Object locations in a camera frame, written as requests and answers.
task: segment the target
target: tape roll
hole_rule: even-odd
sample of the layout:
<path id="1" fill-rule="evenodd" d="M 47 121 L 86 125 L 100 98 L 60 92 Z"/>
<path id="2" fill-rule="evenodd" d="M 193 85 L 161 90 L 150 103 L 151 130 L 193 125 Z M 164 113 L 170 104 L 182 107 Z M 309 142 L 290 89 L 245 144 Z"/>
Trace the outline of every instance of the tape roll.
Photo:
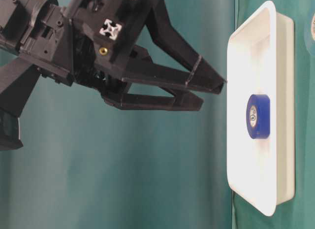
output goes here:
<path id="1" fill-rule="evenodd" d="M 312 1 L 311 9 L 305 21 L 304 41 L 308 52 L 315 56 L 315 0 Z"/>
<path id="2" fill-rule="evenodd" d="M 270 99 L 267 95 L 252 95 L 246 109 L 247 130 L 252 139 L 267 139 L 270 135 Z"/>

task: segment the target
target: gripper jaw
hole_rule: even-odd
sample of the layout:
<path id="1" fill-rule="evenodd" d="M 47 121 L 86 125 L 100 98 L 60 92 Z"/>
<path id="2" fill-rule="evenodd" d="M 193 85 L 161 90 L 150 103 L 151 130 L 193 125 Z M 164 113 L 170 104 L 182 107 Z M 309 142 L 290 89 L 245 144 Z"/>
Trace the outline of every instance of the gripper jaw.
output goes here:
<path id="1" fill-rule="evenodd" d="M 219 94 L 224 86 L 172 27 L 164 0 L 71 0 L 68 7 L 57 0 L 0 0 L 0 8 L 0 48 L 17 56 L 0 68 L 0 114 L 12 123 L 40 75 L 95 89 L 122 110 L 198 111 L 203 100 L 191 91 Z M 185 70 L 155 64 L 136 45 L 144 27 Z M 130 94 L 133 83 L 160 87 L 172 97 Z M 22 145 L 11 143 L 9 149 Z"/>

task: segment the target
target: green backdrop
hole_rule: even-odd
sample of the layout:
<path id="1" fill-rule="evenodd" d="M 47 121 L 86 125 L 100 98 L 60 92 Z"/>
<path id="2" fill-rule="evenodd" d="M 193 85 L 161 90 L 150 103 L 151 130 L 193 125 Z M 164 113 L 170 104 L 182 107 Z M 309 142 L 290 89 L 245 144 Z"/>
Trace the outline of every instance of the green backdrop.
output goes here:
<path id="1" fill-rule="evenodd" d="M 226 77 L 234 0 L 166 4 L 174 27 Z M 179 67 L 147 31 L 140 44 Z M 1 64 L 11 58 L 0 53 Z M 1 228 L 231 228 L 226 91 L 200 95 L 197 113 L 123 112 L 93 90 L 40 78 L 21 118 L 25 147 L 0 153 Z"/>
<path id="2" fill-rule="evenodd" d="M 236 0 L 236 24 L 241 25 L 267 0 Z M 265 217 L 235 196 L 238 229 L 312 229 L 315 225 L 315 58 L 304 44 L 304 23 L 312 0 L 272 0 L 277 11 L 295 23 L 296 195 Z"/>

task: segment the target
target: label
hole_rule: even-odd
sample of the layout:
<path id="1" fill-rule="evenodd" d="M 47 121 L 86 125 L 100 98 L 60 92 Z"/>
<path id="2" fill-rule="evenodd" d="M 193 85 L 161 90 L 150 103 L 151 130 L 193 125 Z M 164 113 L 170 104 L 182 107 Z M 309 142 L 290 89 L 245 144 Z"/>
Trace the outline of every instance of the label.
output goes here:
<path id="1" fill-rule="evenodd" d="M 257 108 L 254 105 L 251 107 L 249 118 L 251 126 L 254 128 L 257 124 Z"/>
<path id="2" fill-rule="evenodd" d="M 313 16 L 313 19 L 312 19 L 311 35 L 312 35 L 312 37 L 313 37 L 313 40 L 315 40 L 315 15 Z"/>

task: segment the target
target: zip tie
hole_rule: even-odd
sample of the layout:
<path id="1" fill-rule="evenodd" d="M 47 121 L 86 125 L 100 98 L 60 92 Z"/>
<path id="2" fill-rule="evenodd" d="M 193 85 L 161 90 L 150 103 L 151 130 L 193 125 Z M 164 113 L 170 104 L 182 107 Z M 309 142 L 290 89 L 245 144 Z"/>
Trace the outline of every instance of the zip tie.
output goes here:
<path id="1" fill-rule="evenodd" d="M 200 65 L 200 62 L 202 60 L 202 56 L 199 55 L 197 62 L 195 63 L 195 65 L 192 68 L 192 71 L 190 72 L 190 75 L 186 81 L 186 87 L 188 86 L 188 84 L 190 83 L 190 81 L 193 79 L 193 77 L 195 76 L 195 73 Z"/>

